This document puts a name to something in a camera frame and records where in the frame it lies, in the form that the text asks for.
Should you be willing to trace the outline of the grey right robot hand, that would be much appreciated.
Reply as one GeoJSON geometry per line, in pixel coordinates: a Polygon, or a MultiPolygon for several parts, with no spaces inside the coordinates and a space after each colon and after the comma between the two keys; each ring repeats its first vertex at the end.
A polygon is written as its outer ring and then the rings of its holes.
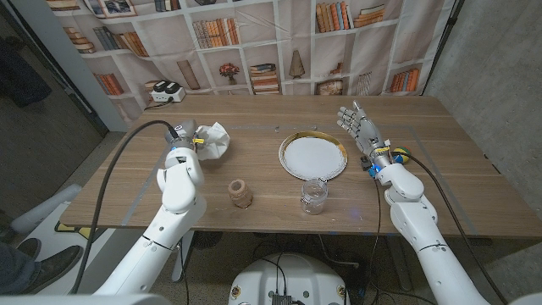
{"type": "Polygon", "coordinates": [[[384,144],[376,125],[356,100],[352,102],[352,107],[340,107],[337,124],[356,141],[357,147],[371,164],[378,169],[391,165],[389,147],[384,144]]]}

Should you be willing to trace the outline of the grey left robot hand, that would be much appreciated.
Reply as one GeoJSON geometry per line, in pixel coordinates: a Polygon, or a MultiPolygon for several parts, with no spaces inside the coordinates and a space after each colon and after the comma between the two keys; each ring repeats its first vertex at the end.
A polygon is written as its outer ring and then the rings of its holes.
{"type": "Polygon", "coordinates": [[[188,119],[174,125],[176,137],[166,131],[164,138],[173,148],[184,147],[196,150],[198,143],[194,142],[194,140],[200,138],[199,133],[202,132],[202,129],[203,126],[199,125],[194,119],[188,119]]]}

